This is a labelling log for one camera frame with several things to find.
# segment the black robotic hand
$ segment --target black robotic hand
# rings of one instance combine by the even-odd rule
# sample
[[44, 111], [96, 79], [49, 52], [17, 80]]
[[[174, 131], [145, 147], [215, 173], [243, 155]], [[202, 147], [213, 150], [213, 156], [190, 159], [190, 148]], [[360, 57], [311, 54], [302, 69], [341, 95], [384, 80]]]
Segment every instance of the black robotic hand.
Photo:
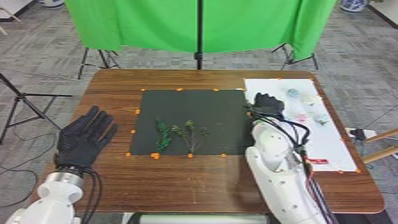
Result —
[[282, 118], [284, 103], [268, 94], [256, 94], [252, 109], [259, 115]]
[[74, 166], [90, 168], [101, 150], [110, 143], [117, 132], [117, 125], [112, 125], [113, 117], [99, 112], [94, 106], [87, 114], [60, 130], [58, 153], [55, 154], [55, 166]]

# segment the green backdrop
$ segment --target green backdrop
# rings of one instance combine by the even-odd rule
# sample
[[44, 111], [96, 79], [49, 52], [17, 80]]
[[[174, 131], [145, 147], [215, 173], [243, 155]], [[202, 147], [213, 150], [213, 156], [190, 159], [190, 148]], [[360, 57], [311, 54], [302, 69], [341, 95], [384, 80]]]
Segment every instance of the green backdrop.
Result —
[[[288, 43], [311, 56], [336, 0], [204, 0], [204, 52]], [[195, 52], [197, 0], [67, 0], [83, 45]]]

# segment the chair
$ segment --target chair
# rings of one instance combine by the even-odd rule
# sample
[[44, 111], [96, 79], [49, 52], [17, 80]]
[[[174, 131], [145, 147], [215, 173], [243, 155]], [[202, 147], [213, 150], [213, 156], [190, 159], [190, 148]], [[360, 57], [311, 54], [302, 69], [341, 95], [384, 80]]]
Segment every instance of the chair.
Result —
[[[396, 134], [398, 134], [398, 129], [384, 132], [382, 134], [378, 134], [376, 136], [373, 136], [371, 138], [368, 138], [364, 140], [364, 142], [375, 142], [376, 140], [387, 138], [389, 136], [392, 136]], [[392, 145], [380, 152], [376, 152], [371, 155], [364, 156], [362, 157], [364, 164], [371, 163], [373, 161], [376, 161], [384, 157], [391, 156], [394, 153], [398, 153], [398, 145]]]
[[[14, 18], [14, 20], [16, 20], [17, 22], [21, 22], [21, 20], [19, 20], [17, 17], [16, 17], [16, 15], [9, 12], [9, 10], [3, 8], [1, 5], [0, 5], [0, 10], [3, 10], [5, 13], [9, 14], [9, 16]], [[9, 35], [9, 33], [7, 33], [7, 31], [5, 31], [5, 29], [3, 29], [1, 26], [0, 26], [0, 32], [3, 33], [5, 36]]]

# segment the white paper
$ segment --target white paper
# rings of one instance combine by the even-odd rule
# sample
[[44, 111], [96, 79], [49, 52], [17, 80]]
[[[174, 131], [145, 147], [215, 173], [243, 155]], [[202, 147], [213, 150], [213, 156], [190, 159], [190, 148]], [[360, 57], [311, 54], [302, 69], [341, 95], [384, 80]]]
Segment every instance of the white paper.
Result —
[[[357, 169], [352, 155], [341, 141], [339, 131], [327, 112], [325, 104], [318, 96], [312, 81], [309, 79], [245, 79], [245, 98], [254, 103], [257, 93], [268, 93], [270, 96], [284, 102], [284, 117], [288, 120], [302, 123], [309, 130], [309, 142], [305, 144], [309, 159], [327, 159], [327, 165], [312, 165], [314, 171], [346, 171]], [[298, 97], [288, 96], [288, 90], [298, 90]], [[296, 116], [305, 115], [305, 121], [298, 122]], [[323, 115], [328, 119], [327, 124], [314, 121], [314, 117]], [[293, 129], [288, 124], [282, 125], [293, 136]]]

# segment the wooden table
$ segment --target wooden table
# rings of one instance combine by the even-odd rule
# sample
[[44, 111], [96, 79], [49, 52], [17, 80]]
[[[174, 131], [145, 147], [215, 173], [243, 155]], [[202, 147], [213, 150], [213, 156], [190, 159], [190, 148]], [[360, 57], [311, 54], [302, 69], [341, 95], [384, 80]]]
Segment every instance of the wooden table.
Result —
[[[320, 96], [344, 139], [360, 173], [316, 172], [316, 180], [336, 213], [378, 213], [384, 209], [380, 191], [366, 170], [353, 143], [314, 76], [300, 71], [185, 71], [101, 70], [92, 78], [74, 118], [92, 105], [113, 115], [119, 132], [97, 161], [105, 194], [97, 211], [103, 212], [227, 212], [266, 213], [243, 156], [149, 156], [126, 157], [135, 129], [135, 109], [142, 89], [234, 89], [243, 78], [314, 80]], [[83, 209], [87, 199], [78, 203]]]

